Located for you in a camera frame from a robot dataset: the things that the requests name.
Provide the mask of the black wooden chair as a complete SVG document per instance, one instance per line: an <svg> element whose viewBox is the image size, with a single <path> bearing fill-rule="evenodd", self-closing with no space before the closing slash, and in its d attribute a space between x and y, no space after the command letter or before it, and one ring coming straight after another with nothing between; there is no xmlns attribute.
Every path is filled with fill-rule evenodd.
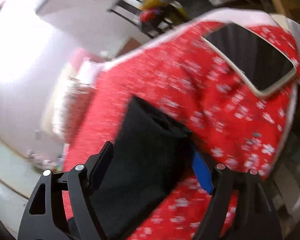
<svg viewBox="0 0 300 240"><path fill-rule="evenodd" d="M133 1L142 4L141 0ZM128 0L117 0L107 9L107 12L113 13L131 23L151 39L158 37L174 27L173 23L168 20L167 17L164 17L163 12L156 15L155 18L149 22L142 22L140 18L141 10L137 6L129 3Z"/></svg>

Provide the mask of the black storage box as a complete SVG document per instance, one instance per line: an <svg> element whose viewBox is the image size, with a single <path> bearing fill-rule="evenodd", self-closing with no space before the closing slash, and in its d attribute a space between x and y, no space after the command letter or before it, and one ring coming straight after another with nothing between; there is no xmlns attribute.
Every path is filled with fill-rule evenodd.
<svg viewBox="0 0 300 240"><path fill-rule="evenodd" d="M258 98L270 97L297 74L296 64L284 52L239 24L226 24L202 36L202 40Z"/></svg>

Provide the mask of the black pants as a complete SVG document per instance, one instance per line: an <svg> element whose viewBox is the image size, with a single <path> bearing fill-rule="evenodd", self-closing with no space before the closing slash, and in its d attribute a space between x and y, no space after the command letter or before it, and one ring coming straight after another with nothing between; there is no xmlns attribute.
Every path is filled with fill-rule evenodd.
<svg viewBox="0 0 300 240"><path fill-rule="evenodd" d="M124 239L167 197L191 166L191 131L134 96L114 142L114 157L90 196L108 239Z"/></svg>

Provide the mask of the floral white pillow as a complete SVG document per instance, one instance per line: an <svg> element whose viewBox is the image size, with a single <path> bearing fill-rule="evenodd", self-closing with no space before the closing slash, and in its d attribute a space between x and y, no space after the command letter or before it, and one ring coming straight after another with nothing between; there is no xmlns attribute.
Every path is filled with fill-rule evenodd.
<svg viewBox="0 0 300 240"><path fill-rule="evenodd" d="M67 63L58 78L52 94L52 133L62 142L73 141L90 100L96 93L95 83L104 63L85 57L75 69Z"/></svg>

